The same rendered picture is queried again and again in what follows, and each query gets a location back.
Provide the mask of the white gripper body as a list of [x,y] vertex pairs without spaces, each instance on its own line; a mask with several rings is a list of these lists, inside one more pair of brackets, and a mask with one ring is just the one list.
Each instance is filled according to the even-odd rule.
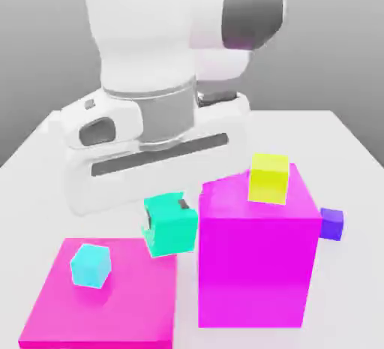
[[154,107],[153,102],[146,98],[142,107],[92,93],[65,107],[64,192],[75,214],[184,191],[246,168],[250,106],[245,95],[191,98],[194,126],[149,142],[144,138],[148,131],[187,123],[180,109],[167,113],[164,105]]

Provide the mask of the small teal cube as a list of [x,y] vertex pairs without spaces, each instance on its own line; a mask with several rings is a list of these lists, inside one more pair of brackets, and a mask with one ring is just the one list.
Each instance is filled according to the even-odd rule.
[[143,237],[152,258],[194,250],[198,214],[191,207],[181,210],[178,199],[182,198],[183,192],[173,192],[144,200],[151,214],[152,232]]

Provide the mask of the small cyan cube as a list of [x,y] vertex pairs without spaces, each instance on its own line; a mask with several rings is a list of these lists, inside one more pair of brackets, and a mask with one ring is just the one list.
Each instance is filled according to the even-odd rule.
[[83,243],[70,260],[70,270],[76,286],[100,290],[112,270],[110,249]]

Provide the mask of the small yellow cube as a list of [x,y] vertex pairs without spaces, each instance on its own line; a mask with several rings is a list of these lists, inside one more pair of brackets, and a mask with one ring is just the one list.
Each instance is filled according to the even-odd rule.
[[254,153],[251,159],[249,201],[284,205],[290,176],[290,163],[285,155]]

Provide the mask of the small purple cube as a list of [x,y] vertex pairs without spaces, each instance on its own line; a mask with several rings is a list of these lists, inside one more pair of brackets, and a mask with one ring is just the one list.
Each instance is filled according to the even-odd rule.
[[341,210],[321,208],[322,225],[320,238],[340,241],[344,228],[344,213]]

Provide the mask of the large tall magenta box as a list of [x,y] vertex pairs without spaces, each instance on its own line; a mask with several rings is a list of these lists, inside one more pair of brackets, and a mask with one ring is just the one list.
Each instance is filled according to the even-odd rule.
[[199,196],[198,325],[299,328],[322,219],[295,164],[284,205],[248,200],[248,172]]

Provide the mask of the large flat pink box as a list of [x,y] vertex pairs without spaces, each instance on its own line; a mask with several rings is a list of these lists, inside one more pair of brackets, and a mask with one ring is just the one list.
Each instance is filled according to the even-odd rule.
[[[83,243],[109,248],[100,290],[72,282]],[[19,337],[21,349],[173,349],[176,256],[153,258],[143,239],[64,239]]]

